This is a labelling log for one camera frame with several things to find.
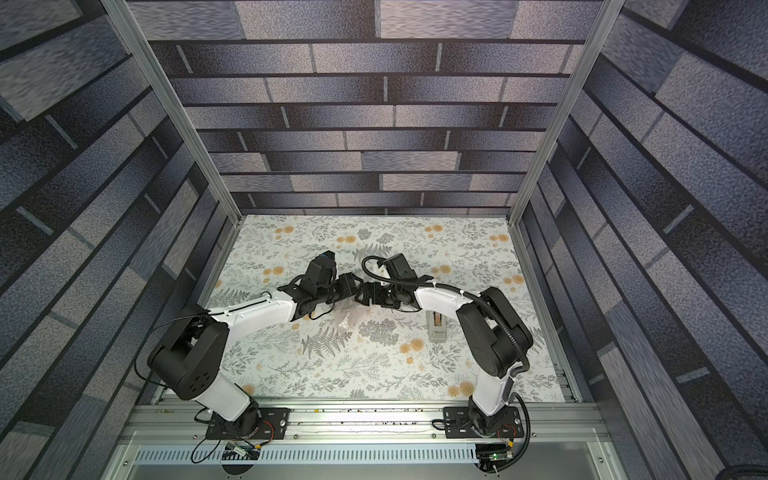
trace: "black cable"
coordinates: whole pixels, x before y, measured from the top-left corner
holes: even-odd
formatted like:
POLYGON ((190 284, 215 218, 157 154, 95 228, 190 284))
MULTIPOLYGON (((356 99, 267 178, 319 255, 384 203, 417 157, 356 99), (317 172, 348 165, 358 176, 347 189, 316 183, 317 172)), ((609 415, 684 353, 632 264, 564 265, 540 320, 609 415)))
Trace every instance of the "black cable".
POLYGON ((199 411, 199 412, 197 412, 197 413, 195 413, 195 414, 194 414, 194 418, 193 418, 193 420, 194 420, 195 422, 197 422, 197 423, 204 423, 205 425, 208 425, 208 423, 210 422, 210 420, 202 420, 202 419, 199 419, 199 418, 197 417, 199 414, 201 414, 202 412, 205 412, 206 410, 208 410, 208 407, 204 406, 202 409, 200 409, 200 411, 199 411))
POLYGON ((730 480, 736 477, 768 477, 768 467, 765 465, 732 465, 723 468, 715 480, 730 480))
POLYGON ((422 307, 419 307, 418 310, 401 310, 401 309, 397 309, 397 311, 398 312, 403 312, 403 313, 416 313, 416 312, 421 312, 422 311, 422 307))
MULTIPOLYGON (((207 313, 198 313, 197 315, 180 316, 180 317, 178 317, 178 318, 174 318, 174 319, 172 319, 172 320, 168 320, 167 322, 162 322, 160 325, 158 325, 158 326, 154 327, 152 330, 150 330, 150 331, 149 331, 149 333, 147 334, 147 338, 149 339, 149 336, 150 336, 150 335, 152 335, 152 333, 154 333, 154 332, 155 332, 155 331, 157 331, 158 329, 160 329, 160 328, 162 328, 162 327, 166 326, 168 323, 173 323, 173 322, 175 322, 175 321, 177 321, 177 320, 184 320, 184 319, 190 319, 190 318, 197 318, 197 317, 200 317, 200 316, 206 316, 206 315, 207 315, 207 313)), ((137 377, 139 377, 140 379, 144 380, 145 382, 147 382, 147 383, 151 383, 151 384, 153 384, 153 385, 159 385, 159 386, 167 386, 167 385, 166 385, 166 384, 164 384, 164 383, 159 383, 159 382, 155 382, 154 380, 149 380, 148 378, 146 378, 146 377, 144 377, 143 375, 141 375, 141 374, 139 373, 139 367, 138 367, 138 365, 136 364, 136 362, 137 362, 138 360, 139 360, 139 355, 136 355, 136 356, 134 357, 134 372, 136 373, 136 376, 137 376, 137 377)))
MULTIPOLYGON (((263 292, 259 293, 259 297, 262 297, 262 296, 264 296, 264 293, 266 293, 267 295, 269 295, 269 296, 270 296, 270 299, 272 299, 272 293, 270 293, 270 291, 269 291, 269 290, 264 290, 263 292)), ((253 305, 256 305, 256 304, 258 304, 258 303, 263 303, 263 302, 266 302, 266 299, 264 299, 264 300, 259 300, 259 301, 257 301, 257 302, 256 302, 256 301, 254 301, 254 302, 252 302, 252 303, 249 303, 249 304, 247 304, 247 305, 245 305, 245 306, 242 306, 242 307, 238 308, 237 310, 241 310, 241 309, 247 308, 247 307, 249 307, 249 306, 253 306, 253 305)), ((160 325, 158 325, 158 326, 154 327, 154 328, 153 328, 152 330, 150 330, 150 332, 147 334, 147 338, 149 339, 149 336, 150 336, 150 335, 152 335, 152 333, 154 333, 154 332, 155 332, 155 331, 157 331, 158 329, 160 329, 160 328, 162 328, 162 327, 166 326, 168 323, 172 323, 172 322, 175 322, 175 321, 177 321, 177 320, 190 319, 190 318, 197 318, 197 317, 201 317, 201 316, 221 315, 221 314, 223 314, 223 312, 219 312, 219 313, 210 313, 210 312, 209 312, 209 313, 198 313, 197 315, 180 316, 180 317, 178 317, 178 318, 174 318, 174 319, 172 319, 172 320, 168 320, 167 322, 163 322, 163 323, 161 323, 160 325)), ((167 386, 167 385, 165 385, 164 383, 159 383, 159 382, 155 382, 154 380, 149 380, 148 378, 146 378, 146 377, 144 377, 143 375, 141 375, 141 374, 139 373, 139 368, 138 368, 138 365, 136 364, 136 362, 137 362, 137 361, 138 361, 138 355, 136 355, 136 356, 134 357, 134 372, 136 373, 136 376, 137 376, 137 377, 139 377, 140 379, 144 380, 145 382, 147 382, 147 383, 151 383, 151 384, 153 384, 153 385, 158 385, 158 386, 167 386)))
POLYGON ((264 423, 266 423, 267 425, 270 426, 270 431, 272 432, 272 435, 270 435, 270 439, 269 440, 267 440, 266 442, 261 442, 259 444, 259 446, 257 447, 259 449, 264 447, 267 443, 272 442, 272 440, 275 438, 275 427, 271 423, 269 423, 267 420, 262 420, 262 422, 264 422, 264 423))
MULTIPOLYGON (((234 445, 237 446, 237 447, 242 448, 251 460, 258 460, 259 459, 259 449, 257 449, 256 446, 253 443, 248 442, 247 440, 242 440, 242 442, 245 442, 248 445, 250 445, 250 450, 243 449, 243 447, 239 446, 238 444, 234 444, 234 445)), ((234 450, 230 450, 228 452, 222 453, 221 454, 221 459, 222 460, 226 460, 227 457, 230 457, 232 455, 239 455, 239 453, 235 452, 234 450)))
POLYGON ((310 320, 317 320, 321 316, 327 315, 328 313, 331 313, 333 311, 333 307, 336 306, 336 299, 334 298, 334 296, 335 296, 334 290, 335 289, 336 289, 336 284, 335 283, 331 283, 329 285, 329 290, 331 291, 331 308, 330 308, 330 310, 328 310, 327 312, 323 312, 323 313, 319 314, 318 316, 316 316, 314 318, 312 318, 312 313, 310 313, 310 320))
MULTIPOLYGON (((362 271, 365 272, 366 275, 378 281, 385 282, 385 283, 394 283, 396 285, 416 286, 416 287, 433 285, 432 283, 409 282, 406 280, 394 280, 391 278, 386 278, 384 276, 376 275, 375 273, 371 273, 371 271, 368 270, 368 267, 366 267, 366 263, 369 260, 386 260, 386 259, 382 257, 378 257, 376 255, 368 255, 367 257, 362 259, 362 271)), ((488 304, 488 302, 486 302, 485 300, 483 300, 477 295, 473 295, 472 293, 469 293, 469 292, 462 293, 461 289, 453 285, 448 285, 446 283, 435 283, 434 286, 437 286, 439 288, 444 288, 446 290, 451 290, 452 292, 460 293, 463 296, 474 301, 480 306, 481 309, 483 309, 485 314, 488 315, 492 320, 494 320, 498 325, 498 327, 502 329, 502 332, 504 332, 504 334, 509 339, 509 342, 512 344, 512 349, 515 351, 515 355, 517 355, 520 362, 522 362, 522 366, 519 366, 518 368, 513 369, 509 374, 510 376, 515 376, 521 372, 527 372, 531 368, 531 363, 528 361, 528 357, 525 355, 522 348, 520 347, 520 344, 515 339, 515 336, 512 334, 512 328, 509 326, 509 324, 504 319, 504 317, 499 312, 497 312, 493 307, 491 307, 488 304)))
POLYGON ((445 421, 445 420, 443 420, 443 419, 434 419, 434 420, 432 420, 432 427, 433 427, 435 430, 439 430, 440 432, 444 432, 444 431, 445 431, 445 429, 447 429, 447 428, 448 428, 448 422, 446 422, 446 421, 445 421), (442 428, 440 428, 440 427, 438 427, 438 426, 436 425, 436 424, 439 424, 439 423, 442 423, 442 425, 443 425, 443 427, 442 427, 442 428))
POLYGON ((520 394, 515 393, 515 398, 517 399, 518 403, 520 404, 520 408, 523 411, 523 417, 525 418, 525 440, 523 440, 523 446, 520 448, 520 450, 515 454, 515 457, 512 460, 509 460, 504 465, 495 467, 493 470, 482 470, 481 472, 484 473, 499 473, 502 470, 506 470, 507 468, 513 466, 517 461, 523 456, 526 450, 528 450, 528 445, 531 444, 531 417, 528 416, 528 408, 525 406, 525 402, 523 402, 523 398, 520 396, 520 394))
POLYGON ((210 450, 210 452, 208 452, 208 455, 205 455, 205 456, 204 456, 204 457, 203 457, 201 460, 198 460, 197 462, 195 462, 195 461, 194 461, 194 453, 197 451, 197 448, 198 448, 200 445, 203 445, 203 442, 205 442, 206 440, 208 440, 208 437, 207 437, 207 436, 204 436, 204 437, 203 437, 203 439, 202 439, 202 440, 200 440, 200 443, 198 443, 197 445, 195 445, 194 449, 192 449, 192 455, 190 455, 190 460, 191 460, 191 461, 192 461, 192 463, 194 463, 195 465, 197 465, 198 463, 203 463, 203 462, 205 462, 206 460, 208 460, 208 459, 210 458, 210 456, 211 456, 211 455, 212 455, 212 454, 213 454, 213 453, 216 451, 216 449, 218 449, 218 448, 219 448, 219 445, 221 445, 221 439, 219 439, 219 441, 218 441, 218 442, 216 442, 216 446, 215 446, 215 447, 213 447, 213 448, 210 450))

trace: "floral tablecloth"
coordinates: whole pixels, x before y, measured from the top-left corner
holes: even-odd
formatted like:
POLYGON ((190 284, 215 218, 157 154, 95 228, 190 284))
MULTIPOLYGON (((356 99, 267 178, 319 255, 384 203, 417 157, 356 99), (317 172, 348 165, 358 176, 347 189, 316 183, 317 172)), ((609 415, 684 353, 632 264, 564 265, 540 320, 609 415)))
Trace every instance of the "floral tablecloth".
MULTIPOLYGON (((275 290, 325 250, 336 253, 339 274, 363 277, 363 257, 404 253, 419 275, 474 292, 498 287, 535 341, 515 391, 528 401, 564 401, 502 218, 249 216, 207 307, 275 290)), ((349 331, 336 328, 336 314, 256 332, 224 353, 222 369, 255 396, 461 399, 474 391, 480 369, 457 320, 447 323, 446 343, 431 343, 424 312, 372 307, 349 331)))

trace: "ventilated metal panel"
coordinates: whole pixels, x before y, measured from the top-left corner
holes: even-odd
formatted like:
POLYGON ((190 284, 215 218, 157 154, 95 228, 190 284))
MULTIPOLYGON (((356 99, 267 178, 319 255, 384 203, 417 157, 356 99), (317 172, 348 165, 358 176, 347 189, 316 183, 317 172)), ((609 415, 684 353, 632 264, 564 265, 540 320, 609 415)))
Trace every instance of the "ventilated metal panel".
MULTIPOLYGON (((137 465, 184 465, 190 463, 194 445, 146 445, 141 447, 137 465)), ((239 455, 228 455, 222 460, 224 447, 220 446, 202 464, 258 463, 273 465, 351 465, 382 463, 473 463, 475 446, 469 444, 385 444, 385 445, 271 445, 264 448, 257 461, 239 455)), ((195 461, 210 452, 202 445, 195 453, 195 461)))

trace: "black mounting bracket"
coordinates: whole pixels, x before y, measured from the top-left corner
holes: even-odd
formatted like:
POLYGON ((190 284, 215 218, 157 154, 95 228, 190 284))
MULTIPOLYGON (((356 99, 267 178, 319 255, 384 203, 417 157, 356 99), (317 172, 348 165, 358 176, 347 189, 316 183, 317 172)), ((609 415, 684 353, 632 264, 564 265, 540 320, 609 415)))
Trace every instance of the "black mounting bracket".
MULTIPOLYGON (((286 436, 286 427, 288 426, 288 415, 290 413, 290 409, 259 408, 259 411, 261 413, 262 419, 260 427, 256 433, 248 437, 247 440, 269 440, 270 438, 273 440, 283 440, 286 436), (264 422, 265 420, 274 427, 274 437, 272 434, 272 429, 264 422)), ((248 436, 248 434, 237 435, 234 433, 231 427, 231 422, 227 422, 217 413, 214 413, 210 417, 210 421, 208 422, 208 430, 205 435, 209 440, 238 440, 244 436, 248 436)))
MULTIPOLYGON (((472 426, 469 407, 444 407, 442 419, 445 421, 445 437, 447 439, 481 439, 484 438, 472 426)), ((501 426, 493 436, 502 439, 521 439, 525 436, 520 413, 515 407, 506 406, 501 426)))

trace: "brick wall backdrop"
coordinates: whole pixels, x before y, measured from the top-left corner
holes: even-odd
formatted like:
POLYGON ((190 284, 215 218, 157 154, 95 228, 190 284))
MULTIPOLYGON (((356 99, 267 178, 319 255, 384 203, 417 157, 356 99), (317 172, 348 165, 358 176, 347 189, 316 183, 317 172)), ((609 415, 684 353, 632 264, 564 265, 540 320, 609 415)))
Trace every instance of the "brick wall backdrop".
POLYGON ((100 478, 231 223, 100 2, 6 5, 0 476, 100 478))
POLYGON ((129 5, 243 213, 505 215, 601 2, 129 5))
POLYGON ((520 224, 633 480, 768 465, 766 25, 627 0, 520 224))

